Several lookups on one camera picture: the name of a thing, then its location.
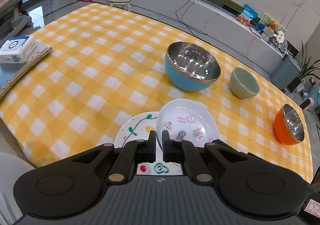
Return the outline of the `small white sticker dish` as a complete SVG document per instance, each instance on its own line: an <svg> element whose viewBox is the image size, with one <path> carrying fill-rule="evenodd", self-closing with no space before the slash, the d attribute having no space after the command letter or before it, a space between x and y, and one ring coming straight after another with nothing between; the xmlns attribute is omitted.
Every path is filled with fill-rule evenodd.
<svg viewBox="0 0 320 225"><path fill-rule="evenodd" d="M187 99L170 101L160 110L156 122L158 138L162 138L162 131L168 131L171 139L187 140L198 147L220 138L216 122L206 108Z"/></svg>

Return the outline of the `blue-grey trash bin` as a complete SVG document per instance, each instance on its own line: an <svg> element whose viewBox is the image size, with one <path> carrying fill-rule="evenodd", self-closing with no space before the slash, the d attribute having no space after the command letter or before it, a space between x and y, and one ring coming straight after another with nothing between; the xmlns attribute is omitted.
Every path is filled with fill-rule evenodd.
<svg viewBox="0 0 320 225"><path fill-rule="evenodd" d="M297 61L291 55L287 55L272 72L270 81L275 87L283 90L299 76L301 71L302 69Z"/></svg>

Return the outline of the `yellow white checkered tablecloth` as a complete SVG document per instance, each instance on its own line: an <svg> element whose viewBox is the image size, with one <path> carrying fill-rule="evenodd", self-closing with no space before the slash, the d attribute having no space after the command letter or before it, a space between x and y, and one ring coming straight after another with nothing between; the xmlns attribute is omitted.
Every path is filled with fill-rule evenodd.
<svg viewBox="0 0 320 225"><path fill-rule="evenodd" d="M293 100L259 74L259 95L236 98L228 83L241 63L227 53L174 27L101 4L79 8L33 35L53 50L1 101L1 119L34 165L114 140L130 117L186 98L207 108L231 147L312 180L310 140L286 146L272 132L276 113ZM164 56L177 41L194 43L217 59L221 75L210 88L186 92L168 79Z"/></svg>

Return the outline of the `blue steel bowl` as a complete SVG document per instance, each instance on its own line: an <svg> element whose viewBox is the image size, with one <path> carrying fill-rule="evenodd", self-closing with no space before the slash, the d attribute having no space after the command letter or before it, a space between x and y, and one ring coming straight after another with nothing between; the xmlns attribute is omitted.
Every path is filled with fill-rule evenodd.
<svg viewBox="0 0 320 225"><path fill-rule="evenodd" d="M204 48L188 42L175 42L165 54L168 78L184 91L209 88L221 75L217 59Z"/></svg>

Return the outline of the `teddy bear toy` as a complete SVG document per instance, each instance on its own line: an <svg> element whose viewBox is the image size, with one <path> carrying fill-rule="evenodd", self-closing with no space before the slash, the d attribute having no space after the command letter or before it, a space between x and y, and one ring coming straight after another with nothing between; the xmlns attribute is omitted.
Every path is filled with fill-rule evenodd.
<svg viewBox="0 0 320 225"><path fill-rule="evenodd" d="M265 23L264 33L277 33L278 28L279 24L271 18Z"/></svg>

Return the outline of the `blue snack bag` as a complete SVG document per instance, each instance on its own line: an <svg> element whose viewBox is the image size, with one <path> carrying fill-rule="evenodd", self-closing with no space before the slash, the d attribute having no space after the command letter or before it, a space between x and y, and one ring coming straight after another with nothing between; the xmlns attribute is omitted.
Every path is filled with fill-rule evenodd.
<svg viewBox="0 0 320 225"><path fill-rule="evenodd" d="M236 16L236 20L242 23L244 26L249 26L251 20L256 18L258 13L252 9L249 5L245 4L241 13Z"/></svg>

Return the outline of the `pink small heater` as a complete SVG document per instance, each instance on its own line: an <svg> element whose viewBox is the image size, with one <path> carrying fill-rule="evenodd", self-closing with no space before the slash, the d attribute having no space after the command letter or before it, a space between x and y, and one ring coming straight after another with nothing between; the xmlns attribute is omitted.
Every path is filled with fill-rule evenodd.
<svg viewBox="0 0 320 225"><path fill-rule="evenodd" d="M314 104L314 99L312 97L308 97L304 102L302 102L300 104L300 108L303 110L303 111L308 111Z"/></svg>

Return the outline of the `green ceramic bowl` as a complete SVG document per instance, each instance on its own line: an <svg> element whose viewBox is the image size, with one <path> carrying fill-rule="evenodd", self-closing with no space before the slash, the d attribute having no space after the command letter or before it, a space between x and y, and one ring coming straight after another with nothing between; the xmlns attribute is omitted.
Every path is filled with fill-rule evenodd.
<svg viewBox="0 0 320 225"><path fill-rule="evenodd" d="M253 98L260 92L257 80L247 70L240 67L233 69L229 87L231 92L242 100Z"/></svg>

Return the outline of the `potted long-leaf plant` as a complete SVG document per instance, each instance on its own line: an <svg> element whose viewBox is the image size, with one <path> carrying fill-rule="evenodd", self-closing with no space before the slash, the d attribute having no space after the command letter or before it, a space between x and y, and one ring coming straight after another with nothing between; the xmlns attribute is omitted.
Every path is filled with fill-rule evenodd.
<svg viewBox="0 0 320 225"><path fill-rule="evenodd" d="M319 61L320 59L316 59L312 62L312 56L308 56L308 44L303 45L301 49L301 59L298 60L299 67L301 72L295 79L288 85L289 92L293 92L295 88L297 88L302 81L305 80L306 77L311 77L314 81L317 79L319 81L319 75L316 72L319 72Z"/></svg>

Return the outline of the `white fruity painted plate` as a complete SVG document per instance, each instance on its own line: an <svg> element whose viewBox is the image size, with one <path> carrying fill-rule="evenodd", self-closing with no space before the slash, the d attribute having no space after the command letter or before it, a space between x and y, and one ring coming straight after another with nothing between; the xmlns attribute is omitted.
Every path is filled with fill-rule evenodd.
<svg viewBox="0 0 320 225"><path fill-rule="evenodd" d="M158 111L141 113L128 120L118 131L114 139L114 146L122 148L127 142L137 139L147 140L150 131L155 131ZM165 163L160 140L156 141L156 160L154 163L140 163L137 175L182 175L181 165L177 163Z"/></svg>

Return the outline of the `white blue box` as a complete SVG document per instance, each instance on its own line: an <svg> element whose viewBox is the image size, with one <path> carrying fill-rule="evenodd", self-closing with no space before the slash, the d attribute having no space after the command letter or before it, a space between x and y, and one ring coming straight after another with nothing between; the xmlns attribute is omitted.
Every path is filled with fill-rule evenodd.
<svg viewBox="0 0 320 225"><path fill-rule="evenodd" d="M33 36L9 38L1 47L1 64L23 64L37 47Z"/></svg>

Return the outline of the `orange steel bowl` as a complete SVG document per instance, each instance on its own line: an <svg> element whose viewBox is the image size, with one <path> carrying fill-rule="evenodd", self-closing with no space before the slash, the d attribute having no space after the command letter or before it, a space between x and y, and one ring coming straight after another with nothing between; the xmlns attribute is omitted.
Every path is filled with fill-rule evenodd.
<svg viewBox="0 0 320 225"><path fill-rule="evenodd" d="M296 145L304 141L304 127L297 111L284 104L273 122L273 133L277 141L285 145Z"/></svg>

